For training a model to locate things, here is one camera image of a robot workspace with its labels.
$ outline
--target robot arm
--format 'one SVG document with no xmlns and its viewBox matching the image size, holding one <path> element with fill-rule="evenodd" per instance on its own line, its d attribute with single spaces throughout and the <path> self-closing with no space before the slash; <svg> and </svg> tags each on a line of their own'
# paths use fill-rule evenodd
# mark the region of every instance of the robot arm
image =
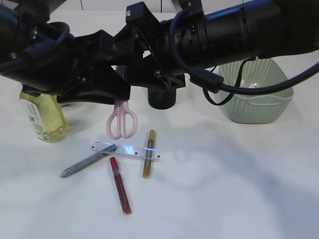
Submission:
<svg viewBox="0 0 319 239">
<path fill-rule="evenodd" d="M 181 12 L 163 22 L 143 2 L 128 6 L 127 25 L 114 37 L 102 30 L 73 37 L 65 23 L 46 23 L 62 0 L 19 0 L 15 10 L 0 5 L 0 74 L 61 103 L 113 104 L 128 100 L 131 86 L 146 87 L 151 106 L 167 109 L 185 73 L 212 92 L 233 92 L 204 68 L 319 49 L 317 0 L 255 0 L 208 15 L 199 0 L 176 1 Z M 127 82 L 114 65 L 128 66 Z"/>
</svg>

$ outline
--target glass bottle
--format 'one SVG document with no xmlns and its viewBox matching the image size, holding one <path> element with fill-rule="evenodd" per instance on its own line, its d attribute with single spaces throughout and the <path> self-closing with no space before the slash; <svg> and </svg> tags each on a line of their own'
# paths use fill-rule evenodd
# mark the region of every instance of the glass bottle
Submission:
<svg viewBox="0 0 319 239">
<path fill-rule="evenodd" d="M 35 97 L 21 92 L 20 100 L 39 139 L 55 143 L 68 133 L 69 126 L 56 96 L 42 94 Z"/>
</svg>

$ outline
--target bottle label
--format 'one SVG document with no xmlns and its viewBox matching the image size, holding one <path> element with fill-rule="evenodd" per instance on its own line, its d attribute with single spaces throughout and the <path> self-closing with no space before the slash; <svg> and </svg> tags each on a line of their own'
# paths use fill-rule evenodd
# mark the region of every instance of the bottle label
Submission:
<svg viewBox="0 0 319 239">
<path fill-rule="evenodd" d="M 44 123 L 41 119 L 41 116 L 36 104 L 23 99 L 21 99 L 21 101 L 26 110 L 26 113 L 29 115 L 29 120 L 34 127 L 35 133 L 38 136 L 38 138 L 42 140 L 49 140 L 48 132 L 45 130 Z"/>
</svg>

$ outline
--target gold glitter pen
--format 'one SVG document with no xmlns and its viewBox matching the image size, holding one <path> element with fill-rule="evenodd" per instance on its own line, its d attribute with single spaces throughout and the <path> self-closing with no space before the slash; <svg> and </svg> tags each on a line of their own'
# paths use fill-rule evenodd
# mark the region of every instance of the gold glitter pen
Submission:
<svg viewBox="0 0 319 239">
<path fill-rule="evenodd" d="M 147 148 L 155 148 L 155 137 L 156 137 L 155 130 L 151 130 L 149 134 Z M 153 152 L 151 150 L 147 151 L 147 154 L 149 157 L 152 156 L 152 153 Z M 152 170 L 152 160 L 146 158 L 144 161 L 143 178 L 149 178 L 151 176 L 151 170 Z"/>
</svg>

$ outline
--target silver glitter pen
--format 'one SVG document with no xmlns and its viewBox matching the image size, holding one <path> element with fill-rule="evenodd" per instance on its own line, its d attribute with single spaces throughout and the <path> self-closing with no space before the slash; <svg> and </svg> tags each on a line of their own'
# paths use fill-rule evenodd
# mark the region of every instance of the silver glitter pen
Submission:
<svg viewBox="0 0 319 239">
<path fill-rule="evenodd" d="M 116 145 L 112 144 L 111 146 L 103 149 L 102 151 L 110 151 L 110 150 L 114 150 L 116 149 Z M 107 153 L 95 153 L 92 156 L 83 159 L 82 161 L 72 165 L 71 167 L 68 167 L 67 169 L 65 169 L 61 174 L 60 174 L 60 178 L 65 178 L 68 177 L 74 173 L 77 173 L 83 169 L 85 169 L 86 167 L 92 165 L 93 163 L 96 163 L 97 161 L 101 160 L 102 158 L 105 158 L 106 156 L 108 156 L 109 154 Z"/>
</svg>

